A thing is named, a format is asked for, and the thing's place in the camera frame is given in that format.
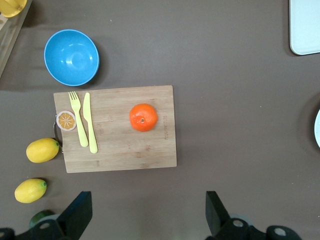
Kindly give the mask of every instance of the yellow lemon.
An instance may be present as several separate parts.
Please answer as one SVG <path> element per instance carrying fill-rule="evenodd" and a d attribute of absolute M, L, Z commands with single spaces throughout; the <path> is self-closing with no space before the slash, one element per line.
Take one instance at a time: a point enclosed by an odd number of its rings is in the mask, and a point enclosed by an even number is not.
<path fill-rule="evenodd" d="M 36 164 L 53 159 L 59 152 L 59 143 L 53 138 L 42 138 L 29 144 L 26 156 Z"/>
<path fill-rule="evenodd" d="M 47 190 L 47 183 L 38 178 L 23 181 L 14 191 L 15 199 L 24 204 L 32 203 L 41 198 Z"/>

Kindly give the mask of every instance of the cutting board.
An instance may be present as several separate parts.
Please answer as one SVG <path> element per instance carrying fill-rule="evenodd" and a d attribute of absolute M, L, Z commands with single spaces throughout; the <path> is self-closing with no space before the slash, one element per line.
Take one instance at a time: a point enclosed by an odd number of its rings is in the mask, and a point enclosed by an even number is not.
<path fill-rule="evenodd" d="M 68 173 L 168 168 L 177 166 L 174 95 L 171 85 L 76 91 L 81 104 L 90 93 L 91 114 L 98 152 L 82 147 L 77 127 L 61 131 Z M 54 93 L 56 113 L 73 112 L 68 92 Z M 158 114 L 155 127 L 139 132 L 131 127 L 133 106 L 147 103 Z M 80 116 L 88 136 L 88 124 Z"/>

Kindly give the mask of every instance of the fork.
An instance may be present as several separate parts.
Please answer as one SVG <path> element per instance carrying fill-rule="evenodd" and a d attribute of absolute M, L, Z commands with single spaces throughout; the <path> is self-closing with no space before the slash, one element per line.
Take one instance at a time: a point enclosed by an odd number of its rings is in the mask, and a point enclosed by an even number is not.
<path fill-rule="evenodd" d="M 89 143 L 88 143 L 88 139 L 87 139 L 87 135 L 86 135 L 84 126 L 83 126 L 81 118 L 80 118 L 80 109 L 81 109 L 80 100 L 79 100 L 78 95 L 75 91 L 69 92 L 69 98 L 70 98 L 71 107 L 72 107 L 72 109 L 74 111 L 74 115 L 75 115 L 76 127 L 78 129 L 80 145 L 82 147 L 87 147 Z"/>

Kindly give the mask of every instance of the blue bowl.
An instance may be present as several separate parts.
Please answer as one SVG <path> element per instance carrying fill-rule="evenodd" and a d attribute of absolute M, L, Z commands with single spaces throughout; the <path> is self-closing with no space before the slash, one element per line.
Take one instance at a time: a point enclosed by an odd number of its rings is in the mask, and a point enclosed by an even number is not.
<path fill-rule="evenodd" d="M 99 53 L 84 33 L 64 29 L 53 34 L 44 48 L 44 63 L 58 82 L 80 86 L 89 82 L 99 68 Z"/>

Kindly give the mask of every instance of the knife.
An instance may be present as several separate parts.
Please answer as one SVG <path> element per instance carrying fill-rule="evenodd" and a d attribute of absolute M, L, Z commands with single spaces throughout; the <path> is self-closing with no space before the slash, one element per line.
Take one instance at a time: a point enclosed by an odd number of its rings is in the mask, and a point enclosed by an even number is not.
<path fill-rule="evenodd" d="M 95 154 L 98 152 L 98 146 L 97 146 L 97 141 L 96 141 L 96 137 L 95 137 L 94 126 L 92 124 L 91 107 L 90 107 L 90 93 L 89 92 L 87 92 L 84 96 L 83 117 L 88 122 L 90 152 Z"/>

